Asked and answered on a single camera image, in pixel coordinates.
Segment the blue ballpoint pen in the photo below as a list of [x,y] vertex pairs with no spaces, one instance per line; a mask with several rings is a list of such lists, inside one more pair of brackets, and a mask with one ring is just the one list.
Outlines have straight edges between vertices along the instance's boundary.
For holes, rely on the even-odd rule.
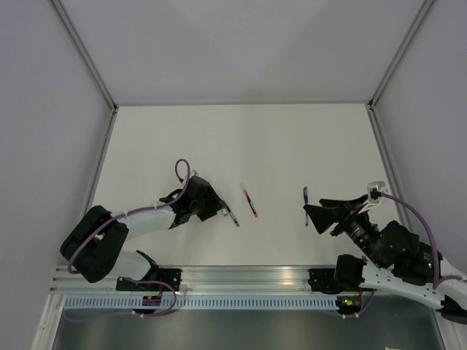
[[[307,187],[304,187],[303,188],[303,199],[304,199],[304,206],[308,204],[308,189]],[[309,217],[308,217],[308,214],[307,212],[305,211],[305,226],[309,226]]]

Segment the green gel pen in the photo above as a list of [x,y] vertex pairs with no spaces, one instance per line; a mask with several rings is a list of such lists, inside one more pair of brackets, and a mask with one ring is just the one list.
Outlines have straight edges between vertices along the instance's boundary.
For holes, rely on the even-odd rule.
[[233,223],[235,224],[235,226],[239,228],[240,224],[239,224],[238,219],[234,215],[234,213],[231,211],[230,208],[227,208],[227,212],[228,212],[229,217],[233,220]]

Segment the red gel pen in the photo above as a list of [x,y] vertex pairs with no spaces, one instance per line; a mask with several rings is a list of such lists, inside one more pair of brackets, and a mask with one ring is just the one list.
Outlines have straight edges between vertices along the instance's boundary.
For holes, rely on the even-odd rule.
[[248,204],[249,204],[249,206],[250,206],[250,209],[251,209],[251,211],[252,211],[254,217],[255,217],[255,218],[258,218],[258,213],[257,213],[257,211],[256,211],[256,209],[255,209],[255,207],[254,207],[254,205],[253,205],[253,203],[252,203],[252,200],[251,200],[251,198],[250,198],[250,195],[249,195],[249,193],[247,192],[246,188],[245,188],[243,185],[242,185],[242,192],[244,193],[244,196],[245,196],[245,198],[247,199],[247,202],[248,202]]

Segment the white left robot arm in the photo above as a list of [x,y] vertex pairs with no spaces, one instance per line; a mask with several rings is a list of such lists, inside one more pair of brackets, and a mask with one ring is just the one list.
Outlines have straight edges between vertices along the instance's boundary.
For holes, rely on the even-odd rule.
[[207,180],[193,175],[182,188],[148,206],[121,212],[101,205],[92,207],[62,243],[60,253],[67,261],[67,271],[90,284],[114,276],[119,292],[177,291],[179,270],[161,268],[140,249],[126,251],[125,242],[155,231],[173,230],[192,217],[204,222],[229,210]]

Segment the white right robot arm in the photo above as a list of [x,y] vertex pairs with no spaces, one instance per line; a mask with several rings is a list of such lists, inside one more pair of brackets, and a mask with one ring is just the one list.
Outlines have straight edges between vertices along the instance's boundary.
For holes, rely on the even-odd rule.
[[[395,220],[380,229],[369,210],[381,199],[390,199],[410,210],[428,236],[428,243]],[[309,269],[308,284],[314,292],[381,291],[408,298],[431,308],[443,319],[466,323],[466,275],[438,251],[430,227],[421,214],[403,200],[379,190],[350,201],[321,199],[304,205],[319,234],[346,234],[363,256],[338,256],[332,268]]]

